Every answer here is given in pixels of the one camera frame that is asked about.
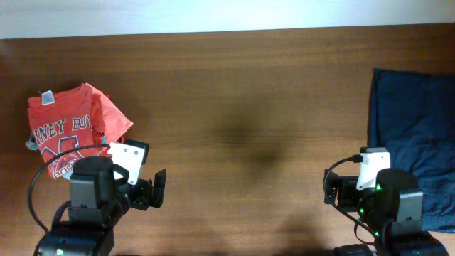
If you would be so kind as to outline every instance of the blue garment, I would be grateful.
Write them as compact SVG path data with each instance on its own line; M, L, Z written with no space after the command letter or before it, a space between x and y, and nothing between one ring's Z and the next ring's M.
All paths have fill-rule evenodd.
M375 70L368 126L368 145L417 177L424 229L455 233L455 75Z

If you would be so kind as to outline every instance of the folded clothing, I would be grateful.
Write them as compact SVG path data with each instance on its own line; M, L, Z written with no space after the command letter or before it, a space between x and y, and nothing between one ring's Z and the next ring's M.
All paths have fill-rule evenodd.
M425 230L455 233L454 110L455 75L375 70L368 143L417 177Z
M50 105L43 105L41 97L28 99L30 128L44 161L77 146L116 142L133 125L108 97L87 83L54 98ZM106 150L67 154L49 165L49 175L68 178L78 159L100 154L107 155Z

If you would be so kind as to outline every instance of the wooden table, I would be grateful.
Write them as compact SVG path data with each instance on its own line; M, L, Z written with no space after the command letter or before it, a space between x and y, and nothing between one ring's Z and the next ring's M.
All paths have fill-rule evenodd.
M0 41L1 239L30 255L26 206L42 164L24 142L27 98L89 82L148 142L142 178L167 168L163 207L130 210L112 255L291 255L358 243L323 204L323 170L367 138L373 68L455 72L453 24ZM340 174L358 174L346 164ZM66 180L40 178L50 225ZM434 234L455 255L455 236ZM360 236L370 239L366 233Z

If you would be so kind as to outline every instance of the dark blue fabric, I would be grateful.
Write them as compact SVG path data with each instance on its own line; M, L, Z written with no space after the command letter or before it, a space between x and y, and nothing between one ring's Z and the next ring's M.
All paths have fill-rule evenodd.
M455 233L455 75L375 70L368 126L368 145L417 177L424 229Z

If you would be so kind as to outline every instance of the white background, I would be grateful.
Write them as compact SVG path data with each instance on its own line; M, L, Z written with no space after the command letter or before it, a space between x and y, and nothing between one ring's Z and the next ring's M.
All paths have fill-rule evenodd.
M455 0L0 0L0 38L455 21Z

